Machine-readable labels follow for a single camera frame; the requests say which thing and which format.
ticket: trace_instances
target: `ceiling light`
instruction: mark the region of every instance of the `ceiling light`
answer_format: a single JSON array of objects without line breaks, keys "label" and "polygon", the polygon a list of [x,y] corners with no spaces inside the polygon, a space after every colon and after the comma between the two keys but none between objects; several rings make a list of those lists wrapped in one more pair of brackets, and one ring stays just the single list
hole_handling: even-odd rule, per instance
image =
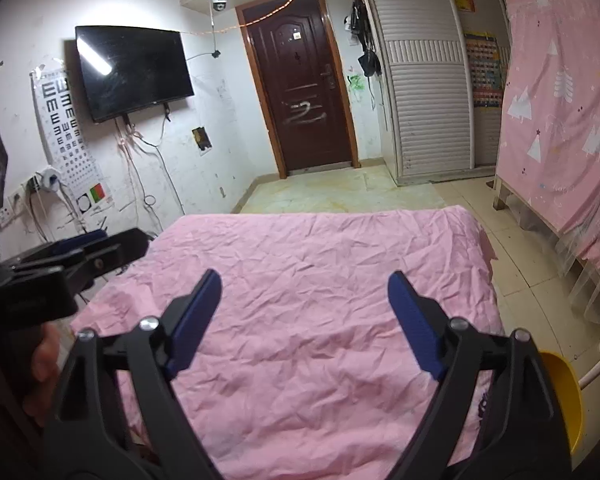
[{"label": "ceiling light", "polygon": [[86,43],[82,38],[78,38],[76,41],[78,46],[78,52],[86,59],[91,66],[94,67],[102,75],[109,75],[111,73],[111,65],[104,61],[100,54],[91,48],[91,45]]}]

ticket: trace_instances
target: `door frame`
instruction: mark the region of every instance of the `door frame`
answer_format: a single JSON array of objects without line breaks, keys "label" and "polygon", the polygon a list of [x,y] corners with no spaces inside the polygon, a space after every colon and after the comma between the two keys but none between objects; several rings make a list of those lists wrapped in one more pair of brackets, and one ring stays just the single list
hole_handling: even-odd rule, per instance
[{"label": "door frame", "polygon": [[[258,94],[258,100],[260,101],[260,107],[262,108],[262,115],[264,116],[264,122],[269,133],[269,140],[273,149],[273,156],[276,159],[276,165],[278,167],[278,174],[280,178],[286,178],[286,165],[285,159],[282,156],[282,147],[280,145],[280,138],[276,131],[276,125],[273,120],[273,113],[269,105],[267,98],[267,91],[265,90],[264,79],[262,72],[260,71],[260,65],[258,63],[258,57],[253,46],[253,38],[248,30],[248,27],[244,27],[247,21],[244,19],[244,11],[250,7],[254,7],[260,4],[265,4],[273,0],[253,0],[246,4],[235,7],[235,13],[238,16],[238,23],[242,25],[240,31],[242,32],[242,41],[244,42],[244,48],[247,51],[247,59],[249,60],[249,67],[251,69],[251,75],[253,75],[253,81],[256,85],[256,92]],[[356,142],[356,131],[353,125],[353,115],[351,114],[351,107],[349,104],[349,94],[347,93],[347,85],[344,80],[344,72],[342,71],[342,60],[340,59],[340,51],[338,50],[338,44],[333,33],[333,27],[331,27],[331,18],[329,11],[327,10],[327,3],[325,0],[318,0],[320,5],[320,18],[322,20],[322,26],[324,27],[327,35],[327,42],[333,56],[333,64],[335,68],[335,75],[338,81],[338,89],[340,90],[340,97],[342,101],[342,107],[344,109],[345,123],[347,128],[347,138],[349,139],[349,149],[351,152],[351,165],[354,168],[360,167],[360,161],[358,160],[358,144]]]}]

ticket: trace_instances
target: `wrinkled pink bedsheet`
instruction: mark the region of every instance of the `wrinkled pink bedsheet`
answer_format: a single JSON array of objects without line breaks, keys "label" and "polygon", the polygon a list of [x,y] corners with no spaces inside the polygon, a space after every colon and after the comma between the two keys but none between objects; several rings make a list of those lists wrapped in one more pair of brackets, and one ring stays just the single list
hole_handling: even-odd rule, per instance
[{"label": "wrinkled pink bedsheet", "polygon": [[507,0],[496,174],[600,270],[600,0]]},{"label": "wrinkled pink bedsheet", "polygon": [[[501,333],[494,253],[460,206],[372,214],[196,215],[110,280],[72,322],[131,329],[222,276],[222,301],[174,389],[228,480],[383,479],[413,436],[436,383],[421,372],[389,306],[403,270],[449,316]],[[128,379],[129,423],[141,429]],[[453,461],[478,431],[480,376]]]}]

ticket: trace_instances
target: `metal screw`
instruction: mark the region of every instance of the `metal screw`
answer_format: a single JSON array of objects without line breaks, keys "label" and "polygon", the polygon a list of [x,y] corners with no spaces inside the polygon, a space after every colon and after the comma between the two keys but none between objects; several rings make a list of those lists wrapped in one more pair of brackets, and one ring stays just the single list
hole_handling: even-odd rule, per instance
[{"label": "metal screw", "polygon": [[140,320],[140,330],[144,330],[145,332],[151,332],[151,330],[155,330],[158,328],[160,321],[155,316],[147,316],[143,317]]},{"label": "metal screw", "polygon": [[519,328],[516,330],[513,337],[515,337],[518,341],[526,343],[531,339],[531,334],[524,328]]},{"label": "metal screw", "polygon": [[95,335],[96,335],[96,333],[93,331],[93,329],[85,328],[83,330],[80,330],[80,332],[78,332],[78,339],[80,341],[86,342],[86,341],[93,339],[95,337]]},{"label": "metal screw", "polygon": [[469,328],[469,322],[464,317],[452,317],[449,325],[454,330],[466,330]]}]

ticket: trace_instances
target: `black mechanical device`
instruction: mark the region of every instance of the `black mechanical device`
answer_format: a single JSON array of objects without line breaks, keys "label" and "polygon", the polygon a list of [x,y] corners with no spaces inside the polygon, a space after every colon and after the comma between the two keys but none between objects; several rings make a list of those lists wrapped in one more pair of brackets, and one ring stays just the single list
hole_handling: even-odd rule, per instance
[{"label": "black mechanical device", "polygon": [[[6,154],[0,142],[0,205]],[[74,294],[94,277],[146,251],[131,230],[101,232],[42,246],[0,265],[0,361],[25,391],[28,361],[5,359],[14,330],[76,311]],[[50,480],[222,480],[171,387],[189,367],[221,299],[221,279],[208,270],[189,296],[173,300],[161,317],[145,317],[127,333],[78,332],[54,394],[43,433],[43,469]],[[561,480],[571,473],[570,447],[554,388],[530,333],[510,337],[478,332],[466,319],[449,319],[421,297],[401,272],[388,281],[388,298],[418,364],[438,382],[414,437],[387,480]],[[27,351],[35,346],[30,338]],[[117,370],[130,372],[156,460],[132,443]],[[492,380],[474,450],[451,466],[481,371]]]}]

